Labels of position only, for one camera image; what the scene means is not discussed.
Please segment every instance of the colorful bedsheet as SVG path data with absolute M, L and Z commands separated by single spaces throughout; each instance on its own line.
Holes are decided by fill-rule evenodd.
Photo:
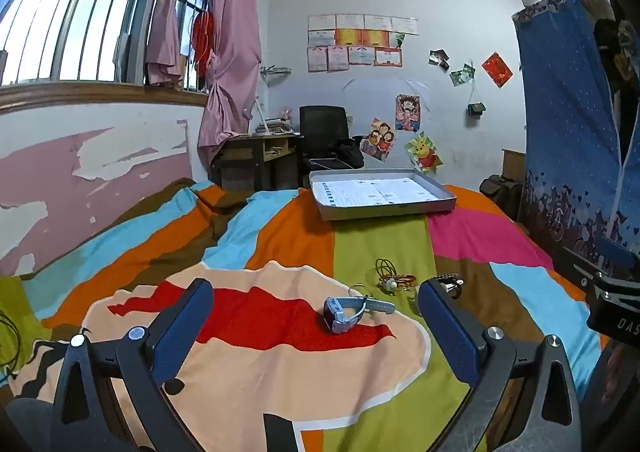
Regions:
M 11 390 L 52 401 L 62 342 L 82 328 L 92 340 L 119 338 L 201 276 L 216 289 L 214 310 L 171 400 L 206 450 L 424 452 L 468 386 L 414 313 L 411 294 L 388 297 L 376 287 L 375 261 L 388 258 L 419 280 L 459 272 L 460 304 L 513 339 L 559 335 L 583 392 L 600 354 L 584 296 L 491 201 L 450 189 L 458 202 L 447 214 L 339 223 L 320 218 L 308 190 L 246 200 L 204 182 L 158 194 L 40 272 L 0 279 L 0 308 L 23 342 Z M 322 302 L 356 283 L 398 311 L 366 314 L 345 335 L 328 335 Z M 0 344 L 0 358 L 15 345 L 1 329 Z M 517 387 L 488 433 L 490 448 Z M 146 444 L 121 389 L 134 436 Z

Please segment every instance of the cardboard tray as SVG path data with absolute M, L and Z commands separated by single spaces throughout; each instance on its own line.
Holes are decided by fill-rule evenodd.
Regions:
M 359 219 L 369 217 L 399 216 L 404 214 L 426 214 L 429 212 L 446 212 L 456 207 L 456 196 L 443 187 L 436 180 L 425 176 L 416 169 L 402 168 L 371 168 L 349 170 L 315 170 L 309 173 L 309 184 L 313 190 L 313 184 L 322 181 L 345 181 L 350 179 L 404 179 L 411 178 L 422 188 L 436 196 L 436 200 L 400 203 L 395 205 L 375 205 L 366 207 L 334 207 L 323 205 L 316 194 L 314 199 L 320 210 L 320 215 L 325 221 L 340 221 L 346 219 Z

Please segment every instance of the metal bolt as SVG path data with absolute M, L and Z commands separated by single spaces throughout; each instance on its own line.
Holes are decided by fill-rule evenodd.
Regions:
M 76 335 L 71 339 L 71 347 L 80 347 L 84 344 L 84 335 Z
M 131 340 L 140 340 L 145 335 L 143 327 L 134 327 L 129 330 L 129 338 Z
M 486 333 L 489 335 L 489 338 L 494 340 L 502 340 L 504 338 L 504 331 L 496 326 L 490 327 Z
M 549 345 L 552 347 L 560 347 L 561 344 L 561 340 L 556 335 L 549 335 L 546 341 L 549 342 Z

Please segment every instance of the desk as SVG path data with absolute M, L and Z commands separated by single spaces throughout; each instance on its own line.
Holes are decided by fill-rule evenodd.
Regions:
M 274 190 L 276 171 L 273 162 L 286 156 L 295 156 L 300 138 L 299 134 L 246 134 L 229 138 L 211 161 L 211 180 L 222 186 L 223 169 L 251 168 L 254 172 L 254 190 L 257 192 L 265 190 L 262 177 L 265 167 L 269 167 L 271 183 L 267 190 Z M 300 180 L 298 171 L 298 185 L 302 186 Z

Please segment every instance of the window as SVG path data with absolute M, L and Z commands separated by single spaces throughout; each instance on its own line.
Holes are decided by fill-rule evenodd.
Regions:
M 144 53 L 132 55 L 132 45 L 140 46 L 139 39 L 148 36 L 152 1 L 13 0 L 0 22 L 0 49 L 6 51 L 2 85 L 41 80 L 142 82 Z M 184 87 L 190 90 L 198 89 L 191 29 L 206 2 L 176 0 Z

